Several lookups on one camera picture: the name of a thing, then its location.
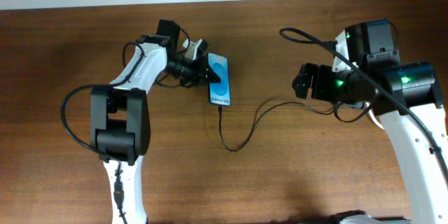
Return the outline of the blue Samsung Galaxy smartphone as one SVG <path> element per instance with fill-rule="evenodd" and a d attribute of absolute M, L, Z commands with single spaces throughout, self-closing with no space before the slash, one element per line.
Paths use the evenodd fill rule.
<path fill-rule="evenodd" d="M 208 54 L 208 63 L 211 70 L 220 78 L 218 82 L 209 84 L 210 103 L 219 106 L 230 106 L 231 94 L 228 59 L 210 52 Z"/>

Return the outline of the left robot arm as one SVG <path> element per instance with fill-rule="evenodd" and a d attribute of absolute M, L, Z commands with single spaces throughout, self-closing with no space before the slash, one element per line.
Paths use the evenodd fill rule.
<path fill-rule="evenodd" d="M 173 20 L 160 20 L 157 31 L 131 42 L 134 54 L 122 73 L 90 94 L 90 142 L 99 151 L 106 170 L 113 223 L 147 223 L 141 168 L 151 140 L 147 95 L 166 71 L 191 88 L 217 83 L 204 39 L 186 40 L 177 48 L 182 28 Z"/>

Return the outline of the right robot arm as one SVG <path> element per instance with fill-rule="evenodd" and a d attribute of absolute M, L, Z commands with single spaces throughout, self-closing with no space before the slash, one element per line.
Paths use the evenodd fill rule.
<path fill-rule="evenodd" d="M 447 222 L 447 128 L 440 82 L 427 62 L 403 64 L 398 31 L 386 19 L 346 27 L 330 66 L 306 63 L 292 87 L 299 98 L 358 107 L 378 118 L 395 152 L 413 223 Z"/>

